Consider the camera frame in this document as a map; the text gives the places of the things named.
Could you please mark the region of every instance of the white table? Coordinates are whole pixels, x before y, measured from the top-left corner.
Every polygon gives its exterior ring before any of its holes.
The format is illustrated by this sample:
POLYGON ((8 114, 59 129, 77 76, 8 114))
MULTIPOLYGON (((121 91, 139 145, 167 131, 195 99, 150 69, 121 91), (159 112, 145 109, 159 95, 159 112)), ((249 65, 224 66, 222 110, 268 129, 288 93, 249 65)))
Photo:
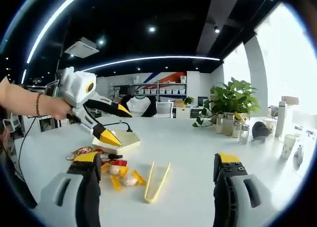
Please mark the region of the white table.
MULTIPOLYGON (((124 155, 124 159, 144 178, 148 178, 152 161, 155 161, 158 170, 163 170, 171 162, 170 173, 153 204, 144 202, 145 187, 115 192, 110 180, 103 178, 100 183, 102 226, 211 226, 214 220, 213 160, 219 152, 238 156, 247 172, 256 174, 272 191, 273 205, 282 209, 299 187, 311 158, 306 152, 304 163, 295 171, 291 158, 279 160, 282 143, 273 137, 269 137, 263 145, 249 142, 243 146, 238 144, 237 139, 216 134, 213 127, 192 127, 192 120, 115 116, 98 120, 101 123, 126 121, 138 134, 141 146, 124 155)), ((109 128, 124 130, 126 127, 122 124, 109 128)), ((92 140, 93 137, 77 125, 26 138, 21 168, 37 202, 42 188, 58 173, 68 170, 70 162, 65 156, 75 149, 91 145, 92 140)), ((17 152, 21 141, 16 141, 17 152)))

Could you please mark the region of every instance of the computer monitor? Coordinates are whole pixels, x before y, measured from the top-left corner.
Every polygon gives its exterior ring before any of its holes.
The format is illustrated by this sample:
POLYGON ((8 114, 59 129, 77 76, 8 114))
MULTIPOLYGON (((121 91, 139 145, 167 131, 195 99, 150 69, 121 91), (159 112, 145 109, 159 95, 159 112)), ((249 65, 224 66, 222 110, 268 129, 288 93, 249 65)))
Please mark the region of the computer monitor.
POLYGON ((206 100, 208 100, 208 97, 198 97, 198 106, 203 107, 206 100))
POLYGON ((50 97, 55 97, 57 93, 57 86, 58 86, 59 80, 56 80, 54 82, 49 83, 46 85, 45 88, 45 95, 50 97))

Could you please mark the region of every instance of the black ceiling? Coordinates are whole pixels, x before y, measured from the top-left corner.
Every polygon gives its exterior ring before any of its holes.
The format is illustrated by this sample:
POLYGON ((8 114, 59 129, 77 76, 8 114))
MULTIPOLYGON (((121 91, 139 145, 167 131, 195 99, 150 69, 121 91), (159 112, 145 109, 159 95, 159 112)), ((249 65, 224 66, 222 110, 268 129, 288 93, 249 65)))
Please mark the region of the black ceiling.
MULTIPOLYGON (((24 1, 8 3, 6 26, 24 1)), ((45 85, 54 80, 57 66, 82 70, 106 62, 166 55, 223 59, 254 34, 254 27, 277 3, 277 0, 76 0, 54 22, 31 63, 26 64, 37 35, 64 1, 35 0, 23 10, 22 19, 7 38, 3 51, 9 57, 11 77, 16 83, 20 83, 24 69, 27 69, 26 84, 43 76, 38 85, 45 85), (221 29, 219 34, 214 33, 214 23, 221 29), (149 33, 150 26, 156 28, 154 33, 149 33), (93 42, 103 39, 105 43, 99 46, 99 53, 84 59, 64 53, 81 37, 93 42)), ((116 75, 128 74, 139 72, 136 67, 142 72, 186 71, 195 67, 200 72, 212 72, 220 64, 221 61, 160 59, 117 64, 94 72, 98 76, 110 76, 114 71, 116 75)))

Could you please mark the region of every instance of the glass jar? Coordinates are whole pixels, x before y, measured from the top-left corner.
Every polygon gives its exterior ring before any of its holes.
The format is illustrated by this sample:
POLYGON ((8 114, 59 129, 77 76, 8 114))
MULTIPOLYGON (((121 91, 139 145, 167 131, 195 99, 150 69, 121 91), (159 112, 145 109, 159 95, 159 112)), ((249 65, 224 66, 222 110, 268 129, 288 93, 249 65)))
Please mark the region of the glass jar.
POLYGON ((217 134, 222 133, 223 118, 224 118, 223 114, 218 114, 217 122, 216 122, 216 133, 217 134))
POLYGON ((241 126, 242 126, 242 121, 240 120, 235 120, 233 123, 233 132, 232 132, 232 137, 233 138, 239 138, 240 136, 240 131, 241 131, 241 126))
POLYGON ((223 119, 222 125, 222 133, 226 136, 231 136, 233 133, 233 114, 226 114, 225 118, 223 119))
POLYGON ((244 124, 241 126, 241 132, 240 132, 240 138, 239 143, 240 144, 247 144, 248 138, 250 133, 250 126, 248 124, 244 124))

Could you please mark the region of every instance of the led strip light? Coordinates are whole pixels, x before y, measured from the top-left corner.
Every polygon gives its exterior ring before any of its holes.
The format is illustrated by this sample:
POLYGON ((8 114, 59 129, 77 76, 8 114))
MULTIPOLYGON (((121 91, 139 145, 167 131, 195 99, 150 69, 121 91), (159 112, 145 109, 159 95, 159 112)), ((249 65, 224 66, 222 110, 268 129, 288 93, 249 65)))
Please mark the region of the led strip light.
POLYGON ((106 67, 114 64, 119 64, 119 63, 125 63, 125 62, 133 62, 133 61, 141 61, 141 60, 150 60, 150 59, 160 59, 160 58, 193 58, 193 59, 204 59, 204 60, 214 60, 214 61, 220 61, 218 58, 213 58, 213 57, 199 57, 199 56, 155 56, 155 57, 138 57, 138 58, 132 58, 132 59, 127 59, 127 60, 121 60, 117 62, 109 62, 105 64, 101 64, 98 66, 86 68, 82 70, 83 72, 85 71, 90 71, 96 68, 100 67, 106 67))

